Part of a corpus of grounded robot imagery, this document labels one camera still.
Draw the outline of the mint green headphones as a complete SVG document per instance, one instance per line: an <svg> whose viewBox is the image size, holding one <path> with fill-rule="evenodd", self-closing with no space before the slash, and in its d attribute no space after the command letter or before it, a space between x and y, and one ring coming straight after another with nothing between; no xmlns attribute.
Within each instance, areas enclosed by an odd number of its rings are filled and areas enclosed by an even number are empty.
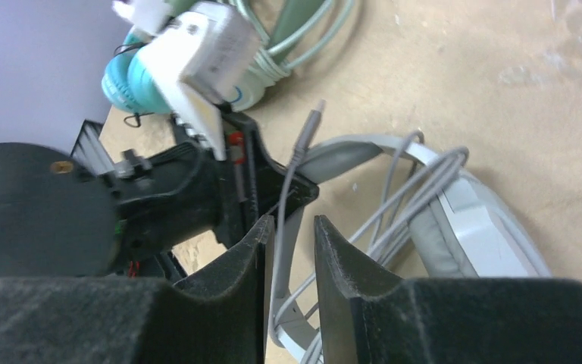
<svg viewBox="0 0 582 364"><path fill-rule="evenodd" d="M248 20L261 38L261 48L255 55L242 79L227 98L235 111L244 111L258 103L267 88L291 76L300 65L316 56L340 31L349 17L355 2L344 1L340 13L324 35L306 52L293 60L289 54L327 17L335 1L285 1L272 31L267 31L255 14L249 1L225 1Z"/></svg>

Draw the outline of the teal cat-ear headphones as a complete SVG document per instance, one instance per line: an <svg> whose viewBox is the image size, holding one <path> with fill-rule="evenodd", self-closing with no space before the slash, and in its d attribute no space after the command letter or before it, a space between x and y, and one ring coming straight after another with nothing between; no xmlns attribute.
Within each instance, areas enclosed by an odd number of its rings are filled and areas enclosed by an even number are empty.
<svg viewBox="0 0 582 364"><path fill-rule="evenodd" d="M130 30L105 67L102 91L109 102L130 114L169 114L171 107L157 89L152 75L139 60L146 43Z"/></svg>

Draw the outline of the white grey headphones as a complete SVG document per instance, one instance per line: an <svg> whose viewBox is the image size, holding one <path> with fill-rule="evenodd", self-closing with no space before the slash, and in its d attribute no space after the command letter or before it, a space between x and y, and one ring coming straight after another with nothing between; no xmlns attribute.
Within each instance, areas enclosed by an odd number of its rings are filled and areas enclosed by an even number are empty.
<svg viewBox="0 0 582 364"><path fill-rule="evenodd" d="M548 278L551 271L507 205L464 170L468 150L437 154L414 132L405 138L348 135L310 147L301 138L289 168L321 184L380 154L413 162L407 181L384 190L380 207L354 234L372 231L368 255L382 265L412 242L432 277Z"/></svg>

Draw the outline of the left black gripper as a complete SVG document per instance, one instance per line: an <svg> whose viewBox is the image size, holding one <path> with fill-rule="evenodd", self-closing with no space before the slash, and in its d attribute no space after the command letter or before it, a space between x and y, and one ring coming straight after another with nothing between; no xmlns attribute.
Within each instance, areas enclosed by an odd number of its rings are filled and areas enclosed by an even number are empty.
<svg viewBox="0 0 582 364"><path fill-rule="evenodd" d="M225 113L223 126L224 161L178 125L174 144L154 155L122 152L112 174L121 224L115 271L206 231L231 248L260 217L290 216L317 199L315 182L271 158L252 118Z"/></svg>

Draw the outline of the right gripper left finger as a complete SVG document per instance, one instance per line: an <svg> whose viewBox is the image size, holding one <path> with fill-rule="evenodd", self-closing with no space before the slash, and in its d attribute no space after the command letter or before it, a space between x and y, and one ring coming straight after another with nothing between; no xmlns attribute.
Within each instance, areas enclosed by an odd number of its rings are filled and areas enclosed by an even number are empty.
<svg viewBox="0 0 582 364"><path fill-rule="evenodd" d="M179 284L0 278L0 363L262 363L274 220Z"/></svg>

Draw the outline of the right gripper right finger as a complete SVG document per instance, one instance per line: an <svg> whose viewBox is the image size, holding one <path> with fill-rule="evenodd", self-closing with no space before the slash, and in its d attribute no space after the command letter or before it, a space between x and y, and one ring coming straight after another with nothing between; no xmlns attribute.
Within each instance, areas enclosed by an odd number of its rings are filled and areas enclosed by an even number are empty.
<svg viewBox="0 0 582 364"><path fill-rule="evenodd" d="M410 278L314 219L327 363L582 363L582 283Z"/></svg>

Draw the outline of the black wired earbuds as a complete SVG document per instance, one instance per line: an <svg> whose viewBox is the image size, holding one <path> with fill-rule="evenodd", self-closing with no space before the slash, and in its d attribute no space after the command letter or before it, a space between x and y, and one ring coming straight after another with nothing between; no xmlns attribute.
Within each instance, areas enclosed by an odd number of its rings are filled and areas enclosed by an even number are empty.
<svg viewBox="0 0 582 364"><path fill-rule="evenodd" d="M132 90L133 84L142 85L145 69L136 69L138 62L133 63L134 55L145 45L134 36L125 39L115 50L112 59L105 68L102 78L102 91L111 104L129 115L123 122L132 128L142 126L141 118L155 113L155 103L150 99L139 97Z"/></svg>

